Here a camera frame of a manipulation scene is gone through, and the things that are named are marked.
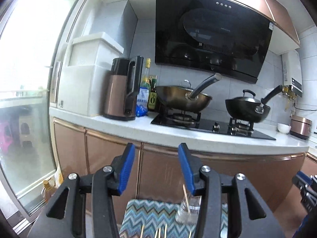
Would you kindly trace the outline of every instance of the metal bolt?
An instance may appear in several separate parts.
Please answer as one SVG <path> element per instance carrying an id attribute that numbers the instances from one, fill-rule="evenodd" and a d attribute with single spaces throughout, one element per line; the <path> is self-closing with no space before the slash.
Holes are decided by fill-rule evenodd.
<path id="1" fill-rule="evenodd" d="M 105 166 L 103 169 L 102 169 L 105 173 L 109 173 L 112 171 L 112 167 L 111 166 Z"/>
<path id="2" fill-rule="evenodd" d="M 210 172 L 210 167 L 209 167 L 209 166 L 202 166 L 202 167 L 201 167 L 201 170 L 202 170 L 203 172 L 205 172 L 205 173 L 208 173 L 208 172 Z"/>
<path id="3" fill-rule="evenodd" d="M 242 181 L 245 179 L 245 175 L 244 174 L 237 174 L 237 179 Z"/>
<path id="4" fill-rule="evenodd" d="M 77 178 L 77 174 L 75 174 L 75 173 L 71 173 L 68 176 L 68 179 L 70 179 L 70 180 L 75 180 L 76 178 Z"/>

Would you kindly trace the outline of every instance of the rose gold kettle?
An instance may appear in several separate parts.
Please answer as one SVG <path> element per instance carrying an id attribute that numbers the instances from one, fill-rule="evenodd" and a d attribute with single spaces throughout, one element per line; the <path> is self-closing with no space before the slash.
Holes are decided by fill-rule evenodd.
<path id="1" fill-rule="evenodd" d="M 115 58 L 112 61 L 105 101 L 105 117 L 121 121 L 135 119 L 142 66 L 142 56 L 136 56 L 132 59 Z"/>

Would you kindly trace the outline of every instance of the gas stove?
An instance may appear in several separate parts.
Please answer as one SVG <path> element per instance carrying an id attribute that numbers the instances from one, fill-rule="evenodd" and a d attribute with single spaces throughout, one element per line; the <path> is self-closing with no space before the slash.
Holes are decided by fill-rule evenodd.
<path id="1" fill-rule="evenodd" d="M 230 119 L 229 123 L 201 119 L 200 113 L 195 117 L 185 113 L 169 114 L 168 111 L 166 111 L 165 113 L 158 114 L 151 124 L 230 136 L 276 140 L 262 132 L 254 130 L 253 123 L 242 123 L 240 120 L 233 118 Z"/>

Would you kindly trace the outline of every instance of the glass sliding door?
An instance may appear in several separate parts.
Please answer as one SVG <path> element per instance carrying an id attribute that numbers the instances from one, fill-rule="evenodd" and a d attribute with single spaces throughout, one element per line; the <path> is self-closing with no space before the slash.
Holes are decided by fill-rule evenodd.
<path id="1" fill-rule="evenodd" d="M 52 62 L 78 0 L 14 0 L 0 22 L 0 181 L 28 220 L 56 171 L 49 131 Z"/>

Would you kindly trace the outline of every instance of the chevron patterned cloth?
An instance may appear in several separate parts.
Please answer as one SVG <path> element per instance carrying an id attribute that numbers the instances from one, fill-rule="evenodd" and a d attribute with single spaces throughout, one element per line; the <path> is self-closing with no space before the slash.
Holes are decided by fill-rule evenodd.
<path id="1" fill-rule="evenodd" d="M 166 238 L 188 238 L 190 231 L 192 232 L 191 237 L 194 237 L 195 225 L 185 225 L 175 220 L 179 206 L 150 200 L 130 200 L 126 206 L 119 233 L 120 238 L 139 238 L 142 225 L 144 225 L 143 238 L 154 238 L 159 227 L 161 228 L 160 237 L 164 238 L 165 224 L 167 224 Z M 221 230 L 227 226 L 228 207 L 223 204 Z"/>

